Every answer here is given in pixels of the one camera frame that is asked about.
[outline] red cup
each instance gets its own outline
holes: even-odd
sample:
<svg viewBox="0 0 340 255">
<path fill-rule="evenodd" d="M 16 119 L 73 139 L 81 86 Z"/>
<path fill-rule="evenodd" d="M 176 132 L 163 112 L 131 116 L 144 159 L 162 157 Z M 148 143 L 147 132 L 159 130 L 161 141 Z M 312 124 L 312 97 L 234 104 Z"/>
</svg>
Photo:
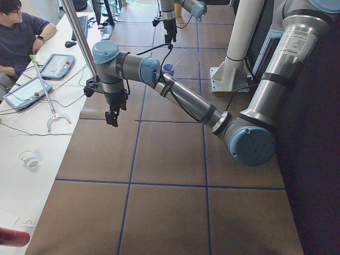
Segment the red cup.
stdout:
<svg viewBox="0 0 340 255">
<path fill-rule="evenodd" d="M 27 232 L 0 227 L 0 245 L 23 247 L 29 241 L 30 234 Z"/>
</svg>

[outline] reacher grabber tool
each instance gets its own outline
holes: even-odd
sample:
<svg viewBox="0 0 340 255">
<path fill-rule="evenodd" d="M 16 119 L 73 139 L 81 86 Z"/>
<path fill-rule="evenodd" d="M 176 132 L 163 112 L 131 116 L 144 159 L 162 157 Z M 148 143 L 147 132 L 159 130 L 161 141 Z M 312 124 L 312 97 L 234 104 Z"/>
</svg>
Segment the reacher grabber tool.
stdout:
<svg viewBox="0 0 340 255">
<path fill-rule="evenodd" d="M 30 55 L 30 58 L 31 58 L 31 60 L 32 60 L 32 63 L 33 63 L 33 65 L 34 65 L 36 71 L 37 71 L 37 77 L 38 77 L 38 79 L 39 79 L 40 82 L 41 82 L 42 88 L 43 88 L 43 90 L 44 90 L 45 96 L 46 96 L 47 101 L 48 101 L 48 104 L 49 104 L 49 108 L 51 109 L 51 112 L 52 112 L 52 117 L 47 121 L 47 130 L 48 130 L 48 132 L 51 131 L 51 124 L 52 124 L 52 122 L 53 122 L 53 121 L 58 121 L 58 120 L 60 120 L 61 118 L 66 119 L 67 122 L 68 122 L 69 124 L 71 124 L 71 120 L 70 120 L 70 118 L 69 118 L 66 114 L 60 114 L 60 113 L 56 113 L 56 112 L 55 112 L 55 110 L 54 110 L 54 108 L 53 108 L 53 105 L 52 105 L 52 102 L 51 102 L 51 100 L 49 99 L 48 92 L 47 92 L 47 89 L 46 89 L 46 87 L 45 87 L 44 80 L 43 80 L 43 78 L 42 78 L 41 75 L 40 75 L 40 71 L 39 71 L 39 69 L 38 69 L 38 64 L 37 64 L 37 61 L 36 61 L 36 57 L 35 57 L 35 55 Z"/>
</svg>

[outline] black bag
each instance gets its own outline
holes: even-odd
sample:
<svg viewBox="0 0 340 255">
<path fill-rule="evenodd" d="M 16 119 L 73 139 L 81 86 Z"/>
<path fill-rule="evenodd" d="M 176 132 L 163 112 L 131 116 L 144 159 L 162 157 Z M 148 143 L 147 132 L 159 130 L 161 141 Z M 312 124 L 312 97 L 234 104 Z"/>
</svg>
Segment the black bag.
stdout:
<svg viewBox="0 0 340 255">
<path fill-rule="evenodd" d="M 87 0 L 72 0 L 76 12 L 83 11 L 87 8 Z"/>
</svg>

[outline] tile floor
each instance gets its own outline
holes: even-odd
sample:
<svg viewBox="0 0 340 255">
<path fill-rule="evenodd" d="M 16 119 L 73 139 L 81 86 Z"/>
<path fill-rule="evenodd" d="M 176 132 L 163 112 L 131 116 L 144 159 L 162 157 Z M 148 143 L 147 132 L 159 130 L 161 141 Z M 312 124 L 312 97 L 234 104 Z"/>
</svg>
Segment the tile floor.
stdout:
<svg viewBox="0 0 340 255">
<path fill-rule="evenodd" d="M 155 4 L 125 6 L 112 40 L 134 54 L 162 44 L 155 15 Z M 209 68 L 224 60 L 234 18 L 208 6 L 178 30 L 166 61 L 181 60 L 174 76 L 220 109 L 231 94 L 211 92 Z M 275 158 L 242 166 L 179 107 L 130 86 L 118 128 L 105 122 L 102 95 L 87 99 L 26 254 L 303 254 Z M 251 96 L 237 94 L 230 112 Z"/>
</svg>

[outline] tablet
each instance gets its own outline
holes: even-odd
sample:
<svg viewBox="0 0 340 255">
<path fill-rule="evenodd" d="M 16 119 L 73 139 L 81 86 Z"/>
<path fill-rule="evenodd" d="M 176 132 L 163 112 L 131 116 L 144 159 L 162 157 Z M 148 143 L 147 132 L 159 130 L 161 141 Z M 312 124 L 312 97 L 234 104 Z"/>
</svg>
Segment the tablet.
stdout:
<svg viewBox="0 0 340 255">
<path fill-rule="evenodd" d="M 40 74 L 46 80 L 61 80 L 71 69 L 74 56 L 64 54 L 52 54 L 43 65 Z"/>
<path fill-rule="evenodd" d="M 46 90 L 50 92 L 52 86 L 44 81 Z M 45 95 L 44 89 L 41 86 L 40 80 L 35 77 L 13 91 L 4 96 L 4 100 L 13 107 L 13 109 L 20 111 L 30 107 L 35 102 L 42 99 Z"/>
</svg>

